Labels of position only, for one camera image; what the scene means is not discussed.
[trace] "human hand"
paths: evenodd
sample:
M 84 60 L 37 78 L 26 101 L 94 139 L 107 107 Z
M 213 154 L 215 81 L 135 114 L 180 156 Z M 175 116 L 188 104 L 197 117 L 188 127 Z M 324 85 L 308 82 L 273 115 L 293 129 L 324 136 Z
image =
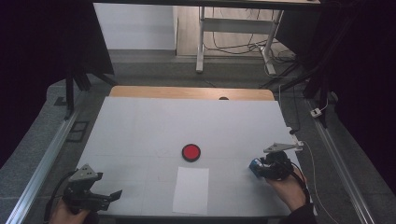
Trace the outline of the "human hand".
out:
M 61 199 L 52 213 L 49 224 L 82 224 L 89 213 L 89 210 L 82 209 L 74 215 Z
M 297 174 L 306 183 L 306 177 L 294 167 L 294 173 Z M 283 180 L 265 179 L 276 191 L 277 196 L 288 206 L 291 212 L 305 205 L 305 194 L 297 180 L 289 175 Z

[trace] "wooden edge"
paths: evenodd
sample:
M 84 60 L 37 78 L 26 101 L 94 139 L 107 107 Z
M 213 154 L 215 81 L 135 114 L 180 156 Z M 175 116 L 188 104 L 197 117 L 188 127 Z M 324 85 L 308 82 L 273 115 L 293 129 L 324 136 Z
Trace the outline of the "wooden edge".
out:
M 273 93 L 269 90 L 148 86 L 115 86 L 111 89 L 109 96 L 204 100 L 218 100 L 220 97 L 226 97 L 229 100 L 275 100 Z

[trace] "black sleeve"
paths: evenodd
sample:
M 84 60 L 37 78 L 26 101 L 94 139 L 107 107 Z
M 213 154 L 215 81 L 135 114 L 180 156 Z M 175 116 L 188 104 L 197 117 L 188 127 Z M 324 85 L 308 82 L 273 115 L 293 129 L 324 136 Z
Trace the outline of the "black sleeve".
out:
M 282 219 L 279 224 L 317 224 L 314 215 L 314 205 L 310 203 L 298 208 L 288 217 Z

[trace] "white tabletop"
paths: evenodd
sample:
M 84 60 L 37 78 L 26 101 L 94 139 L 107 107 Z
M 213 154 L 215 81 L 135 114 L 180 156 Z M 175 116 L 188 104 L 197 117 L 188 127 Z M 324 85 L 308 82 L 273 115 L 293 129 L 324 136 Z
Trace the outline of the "white tabletop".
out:
M 275 101 L 107 97 L 78 167 L 104 173 L 92 192 L 123 190 L 106 215 L 196 216 L 172 210 L 185 167 L 209 169 L 209 217 L 286 216 L 288 207 L 248 169 L 274 142 L 292 144 Z M 202 150 L 198 161 L 181 157 L 187 144 Z

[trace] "red button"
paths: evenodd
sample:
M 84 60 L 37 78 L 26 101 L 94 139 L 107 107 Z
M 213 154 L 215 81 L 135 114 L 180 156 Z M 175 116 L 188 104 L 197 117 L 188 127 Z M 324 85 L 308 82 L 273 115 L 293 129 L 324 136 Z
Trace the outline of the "red button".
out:
M 195 144 L 188 144 L 183 147 L 181 155 L 186 161 L 197 161 L 201 156 L 201 149 Z

